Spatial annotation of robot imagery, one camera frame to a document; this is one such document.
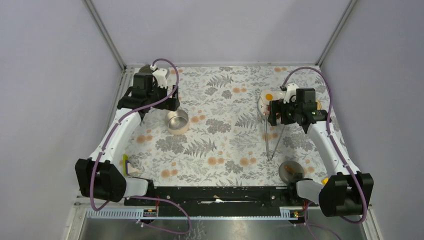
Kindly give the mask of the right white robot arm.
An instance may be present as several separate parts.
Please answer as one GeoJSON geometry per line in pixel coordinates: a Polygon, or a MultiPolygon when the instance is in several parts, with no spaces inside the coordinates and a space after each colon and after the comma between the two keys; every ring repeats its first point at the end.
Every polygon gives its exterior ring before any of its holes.
{"type": "Polygon", "coordinates": [[[362,173],[340,146],[328,111],[318,108],[314,88],[295,84],[282,91],[261,92],[258,110],[267,123],[276,126],[298,124],[315,145],[328,174],[326,184],[295,173],[288,181],[287,201],[293,206],[305,200],[319,205],[326,217],[366,218],[374,180],[362,173]]]}

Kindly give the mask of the metal food tongs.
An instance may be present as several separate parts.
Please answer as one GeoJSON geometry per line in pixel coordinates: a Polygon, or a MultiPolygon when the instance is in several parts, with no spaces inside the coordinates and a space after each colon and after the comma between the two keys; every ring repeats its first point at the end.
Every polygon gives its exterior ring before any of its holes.
{"type": "Polygon", "coordinates": [[[268,116],[265,114],[263,115],[263,126],[266,159],[271,161],[277,152],[286,126],[284,124],[279,126],[271,126],[268,122],[268,116]]]}

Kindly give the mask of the grey cylindrical lunch container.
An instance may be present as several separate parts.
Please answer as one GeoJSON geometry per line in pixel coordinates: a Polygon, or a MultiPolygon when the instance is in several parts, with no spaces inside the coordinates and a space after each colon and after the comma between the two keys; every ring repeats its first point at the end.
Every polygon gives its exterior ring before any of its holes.
{"type": "Polygon", "coordinates": [[[153,71],[151,70],[150,65],[144,65],[138,70],[137,73],[142,75],[152,75],[153,71]]]}

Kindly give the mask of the toy fried egg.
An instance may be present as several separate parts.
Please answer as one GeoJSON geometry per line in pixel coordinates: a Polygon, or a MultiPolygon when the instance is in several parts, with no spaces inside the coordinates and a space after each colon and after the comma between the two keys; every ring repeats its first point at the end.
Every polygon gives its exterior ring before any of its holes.
{"type": "Polygon", "coordinates": [[[282,91],[263,90],[259,95],[259,103],[261,105],[269,105],[270,101],[281,100],[282,98],[282,91]]]}

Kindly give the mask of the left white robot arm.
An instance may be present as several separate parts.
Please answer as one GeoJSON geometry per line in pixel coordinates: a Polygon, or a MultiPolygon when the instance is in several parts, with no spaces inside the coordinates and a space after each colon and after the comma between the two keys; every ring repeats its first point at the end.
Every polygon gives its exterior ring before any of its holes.
{"type": "Polygon", "coordinates": [[[82,196],[116,203],[135,196],[144,206],[154,202],[155,192],[148,180],[129,176],[122,160],[127,141],[151,108],[176,111],[180,106],[178,86],[174,84],[169,92],[168,76],[164,68],[134,74],[104,138],[89,158],[75,164],[82,196]]]}

